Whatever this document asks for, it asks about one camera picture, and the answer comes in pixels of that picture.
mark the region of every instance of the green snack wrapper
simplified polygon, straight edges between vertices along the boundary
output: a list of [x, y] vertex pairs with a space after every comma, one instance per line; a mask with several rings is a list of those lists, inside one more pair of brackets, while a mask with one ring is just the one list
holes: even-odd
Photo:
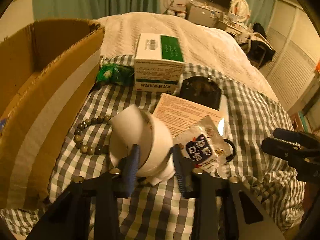
[[115, 83], [122, 86], [132, 86], [134, 82], [133, 67], [121, 66], [118, 64], [105, 64], [97, 74], [96, 83]]

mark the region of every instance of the screw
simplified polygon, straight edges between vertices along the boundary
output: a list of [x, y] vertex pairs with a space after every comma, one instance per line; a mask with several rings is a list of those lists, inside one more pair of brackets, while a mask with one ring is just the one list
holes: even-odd
[[192, 172], [193, 172], [194, 174], [201, 174], [201, 173], [203, 172], [203, 169], [201, 169], [201, 168], [194, 168], [194, 169], [192, 170]]
[[112, 168], [110, 171], [109, 171], [110, 174], [112, 175], [119, 175], [121, 173], [121, 170], [118, 169], [118, 168]]
[[239, 178], [236, 177], [236, 176], [231, 176], [231, 177], [229, 178], [229, 181], [230, 181], [231, 183], [238, 183], [238, 182], [239, 182]]
[[72, 179], [72, 181], [75, 182], [75, 183], [82, 183], [82, 182], [84, 182], [84, 177], [81, 177], [81, 176], [74, 177]]

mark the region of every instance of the paper box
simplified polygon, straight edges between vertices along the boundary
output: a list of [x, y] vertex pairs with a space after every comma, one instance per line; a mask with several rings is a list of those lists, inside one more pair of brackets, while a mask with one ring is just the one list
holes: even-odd
[[136, 90], [173, 93], [185, 62], [176, 37], [141, 33], [136, 47]]
[[0, 208], [35, 209], [99, 69], [104, 28], [44, 20], [0, 44]]

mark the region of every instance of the gingham fabric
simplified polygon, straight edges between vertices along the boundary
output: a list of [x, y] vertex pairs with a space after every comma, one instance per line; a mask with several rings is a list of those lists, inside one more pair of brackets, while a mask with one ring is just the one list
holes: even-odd
[[[122, 65], [133, 65], [133, 61], [132, 55], [109, 60]], [[228, 99], [230, 139], [237, 150], [237, 156], [231, 163], [231, 175], [242, 178], [245, 186], [257, 196], [279, 228], [285, 231], [302, 216], [304, 183], [297, 181], [295, 169], [290, 168], [285, 161], [263, 153], [261, 142], [276, 127], [292, 129], [287, 113], [279, 103], [265, 95], [204, 66], [187, 64], [179, 84], [195, 75], [213, 79]], [[131, 104], [153, 112], [159, 98], [160, 93], [137, 92], [132, 87], [118, 85], [107, 85], [90, 93], [65, 139], [53, 169], [48, 186], [50, 202], [56, 200], [73, 177], [97, 177], [108, 166], [105, 155], [88, 156], [75, 148], [73, 133], [81, 121], [100, 114], [114, 116]], [[90, 126], [83, 143], [93, 147], [108, 144], [110, 132], [111, 128], [107, 124]], [[118, 210], [120, 231], [125, 239], [179, 240], [190, 237], [194, 199], [181, 197], [175, 177], [153, 187], [137, 187], [131, 198], [118, 200]], [[40, 213], [2, 210], [1, 216], [11, 231], [27, 235]], [[93, 229], [94, 204], [91, 214], [90, 228]]]

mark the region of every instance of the white and green box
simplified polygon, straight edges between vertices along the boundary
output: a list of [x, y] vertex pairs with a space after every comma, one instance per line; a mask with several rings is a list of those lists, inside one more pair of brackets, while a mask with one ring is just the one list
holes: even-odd
[[141, 33], [134, 61], [135, 88], [173, 93], [184, 65], [178, 38]]

